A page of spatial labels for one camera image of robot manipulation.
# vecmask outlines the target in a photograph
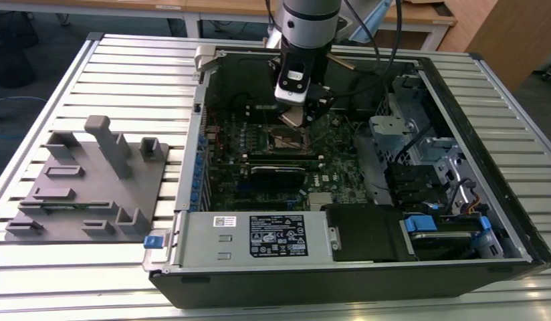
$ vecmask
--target gray plastic block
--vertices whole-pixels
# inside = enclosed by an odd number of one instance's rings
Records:
[[[84,175],[83,168],[76,166],[54,166],[46,169],[46,175],[48,177],[82,177]]]
[[[70,187],[62,188],[47,188],[39,187],[32,194],[35,199],[74,199],[76,197],[76,192]]]
[[[36,236],[42,235],[44,227],[36,221],[8,222],[8,232],[16,236]]]
[[[162,162],[166,159],[160,149],[159,138],[144,137],[142,139],[142,156],[146,162]]]
[[[131,217],[126,209],[122,208],[119,210],[116,222],[118,227],[126,234],[146,235],[150,230],[150,222],[140,209],[135,210],[134,217]]]
[[[106,219],[86,219],[82,230],[91,236],[111,236],[115,234],[115,228]]]
[[[86,132],[92,134],[98,140],[99,148],[110,162],[114,171],[120,179],[131,176],[131,167],[127,163],[127,156],[123,154],[114,133],[110,130],[112,121],[107,116],[91,115],[86,122]]]
[[[63,152],[52,153],[20,202],[20,212],[7,228],[7,241],[143,242],[150,233],[168,145],[156,138],[143,144],[127,143],[123,135],[111,132],[104,116],[92,118],[87,123],[102,142],[79,142],[70,132],[52,133],[50,145]],[[112,144],[118,153],[107,153],[103,144]],[[128,178],[120,178],[107,154],[119,155],[119,161],[126,162]],[[38,225],[30,228],[28,222]]]

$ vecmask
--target white label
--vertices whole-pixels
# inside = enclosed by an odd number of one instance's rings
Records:
[[[433,24],[435,24],[435,25],[453,25],[454,22],[451,22],[451,21],[443,21],[443,20],[434,20],[434,21],[433,21]]]
[[[158,9],[167,9],[167,10],[180,10],[180,6],[178,5],[156,5]]]
[[[287,78],[291,80],[301,81],[303,79],[303,74],[301,72],[295,72],[294,70],[290,70],[287,72]]]
[[[212,225],[214,227],[235,227],[237,216],[215,216]]]

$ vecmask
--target aluminum extrusion table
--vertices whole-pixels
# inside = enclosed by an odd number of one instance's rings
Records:
[[[451,299],[179,310],[148,280],[142,244],[3,245],[7,222],[50,156],[40,146],[50,131],[83,128],[91,114],[110,116],[112,130],[124,132],[130,142],[150,135],[171,145],[154,228],[171,226],[196,85],[192,58],[204,43],[262,46],[253,41],[127,35],[104,35],[86,42],[0,178],[0,320],[215,320],[235,315],[241,320],[551,320],[551,270]],[[335,48],[338,54],[346,51],[367,49]],[[434,61],[551,247],[550,142],[485,61],[465,53],[401,54]],[[76,136],[94,139],[84,132]]]

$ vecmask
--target green circuit board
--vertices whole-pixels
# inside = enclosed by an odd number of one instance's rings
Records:
[[[347,118],[329,113],[305,130],[235,114],[214,114],[211,123],[212,211],[309,211],[310,193],[322,192],[334,202],[369,202],[353,142],[357,124]],[[301,187],[258,191],[249,183],[257,167],[303,169]]]

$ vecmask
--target warning label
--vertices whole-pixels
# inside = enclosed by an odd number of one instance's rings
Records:
[[[250,254],[254,257],[307,256],[303,215],[251,216]]]

